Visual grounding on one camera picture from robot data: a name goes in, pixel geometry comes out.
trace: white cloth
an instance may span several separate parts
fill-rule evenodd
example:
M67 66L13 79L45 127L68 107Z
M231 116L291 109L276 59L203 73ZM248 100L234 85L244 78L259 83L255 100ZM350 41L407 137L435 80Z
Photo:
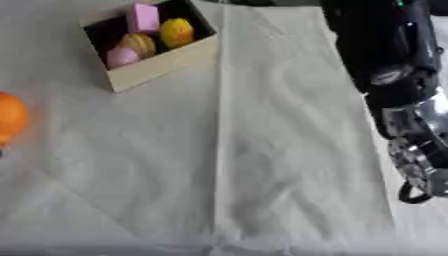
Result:
M31 111L0 160L0 245L446 249L448 201L397 201L401 178L319 8L195 1L220 58L112 94L76 21L125 2L0 2L0 90Z

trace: black cable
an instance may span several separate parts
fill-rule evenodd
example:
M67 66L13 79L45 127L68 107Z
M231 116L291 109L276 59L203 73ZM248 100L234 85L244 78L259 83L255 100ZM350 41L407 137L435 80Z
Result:
M411 185L411 183L406 181L401 187L400 192L398 193L398 198L400 199L400 201L407 204L422 204L432 198L432 196L426 193L423 193L416 197L411 197L413 189L414 187Z

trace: pink ball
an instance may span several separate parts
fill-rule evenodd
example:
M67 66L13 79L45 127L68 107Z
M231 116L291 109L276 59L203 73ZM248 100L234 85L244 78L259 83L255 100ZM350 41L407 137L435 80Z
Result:
M140 61L140 57L130 48L116 47L107 53L107 66L110 69L132 64L138 61Z

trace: yellow-orange ball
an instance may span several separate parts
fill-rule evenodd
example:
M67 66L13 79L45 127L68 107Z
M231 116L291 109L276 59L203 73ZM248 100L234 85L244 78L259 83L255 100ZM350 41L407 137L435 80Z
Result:
M124 36L119 47L134 50L141 59L152 57L156 54L156 44L151 37L142 33L130 33Z
M11 94L0 92L0 148L25 128L27 120L25 105Z
M170 19L162 24L160 36L168 48L177 48L194 41L194 29L185 19Z

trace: pink cube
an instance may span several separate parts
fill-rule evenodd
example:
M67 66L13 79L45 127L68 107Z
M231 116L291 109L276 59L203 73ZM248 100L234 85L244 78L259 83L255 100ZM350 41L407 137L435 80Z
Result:
M133 4L127 19L131 33L154 33L160 30L159 9L156 6Z

